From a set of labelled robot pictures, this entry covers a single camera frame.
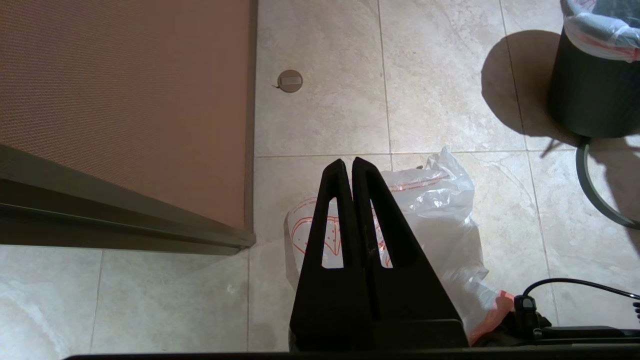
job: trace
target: trash can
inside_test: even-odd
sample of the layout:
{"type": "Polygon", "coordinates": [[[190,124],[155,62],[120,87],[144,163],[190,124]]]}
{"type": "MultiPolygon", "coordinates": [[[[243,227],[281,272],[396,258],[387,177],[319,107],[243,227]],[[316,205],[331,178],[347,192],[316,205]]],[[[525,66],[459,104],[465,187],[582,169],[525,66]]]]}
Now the trash can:
{"type": "Polygon", "coordinates": [[[551,116],[590,138],[640,131],[640,0],[561,0],[551,116]]]}

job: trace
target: white plastic bag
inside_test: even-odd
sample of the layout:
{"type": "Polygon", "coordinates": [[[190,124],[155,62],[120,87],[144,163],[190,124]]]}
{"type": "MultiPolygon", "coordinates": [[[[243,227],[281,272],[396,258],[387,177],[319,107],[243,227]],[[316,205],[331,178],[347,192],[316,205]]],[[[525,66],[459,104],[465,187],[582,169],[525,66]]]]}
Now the white plastic bag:
{"type": "MultiPolygon", "coordinates": [[[[471,219],[474,185],[444,148],[424,169],[381,172],[433,270],[462,319],[470,343],[493,330],[513,307],[513,296],[487,286],[477,226],[471,219]]],[[[285,219],[287,277],[297,288],[316,198],[304,200],[285,219]]],[[[381,264],[392,267],[374,216],[381,264]]],[[[342,267],[335,200],[329,205],[323,267],[342,267]]]]}
{"type": "Polygon", "coordinates": [[[593,56],[640,60],[640,3],[631,0],[561,0],[564,32],[593,56]]]}

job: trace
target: cable connector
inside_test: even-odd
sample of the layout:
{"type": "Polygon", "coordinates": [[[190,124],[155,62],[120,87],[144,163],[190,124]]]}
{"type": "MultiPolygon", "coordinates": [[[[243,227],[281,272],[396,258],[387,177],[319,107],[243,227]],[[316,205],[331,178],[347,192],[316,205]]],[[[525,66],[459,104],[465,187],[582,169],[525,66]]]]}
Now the cable connector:
{"type": "Polygon", "coordinates": [[[518,295],[513,299],[518,336],[533,340],[540,333],[536,301],[528,295],[518,295]]]}

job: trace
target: floor drain cover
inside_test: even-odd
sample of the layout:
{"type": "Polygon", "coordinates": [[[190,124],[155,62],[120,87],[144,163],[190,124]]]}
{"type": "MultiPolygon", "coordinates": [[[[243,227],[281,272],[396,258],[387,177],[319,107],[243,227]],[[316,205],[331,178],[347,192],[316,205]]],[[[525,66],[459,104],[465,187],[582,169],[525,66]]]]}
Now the floor drain cover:
{"type": "Polygon", "coordinates": [[[296,92],[302,87],[302,75],[295,70],[285,70],[278,76],[278,87],[284,92],[296,92]]]}

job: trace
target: tile floor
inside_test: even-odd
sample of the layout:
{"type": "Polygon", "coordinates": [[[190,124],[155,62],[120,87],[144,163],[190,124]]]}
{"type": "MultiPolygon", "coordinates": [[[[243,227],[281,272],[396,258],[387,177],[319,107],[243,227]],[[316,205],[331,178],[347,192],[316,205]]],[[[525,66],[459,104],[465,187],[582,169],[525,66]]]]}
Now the tile floor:
{"type": "MultiPolygon", "coordinates": [[[[0,357],[287,350],[283,222],[336,158],[381,170],[448,145],[476,185],[492,285],[578,277],[640,291],[640,232],[582,194],[574,137],[543,105],[557,0],[262,0],[255,232],[234,257],[0,248],[0,357]],[[274,88],[296,69],[299,92],[274,88]]],[[[596,187],[636,218],[640,136],[598,143],[596,187]]],[[[559,325],[638,328],[630,301],[569,284],[533,295],[559,325]]]]}

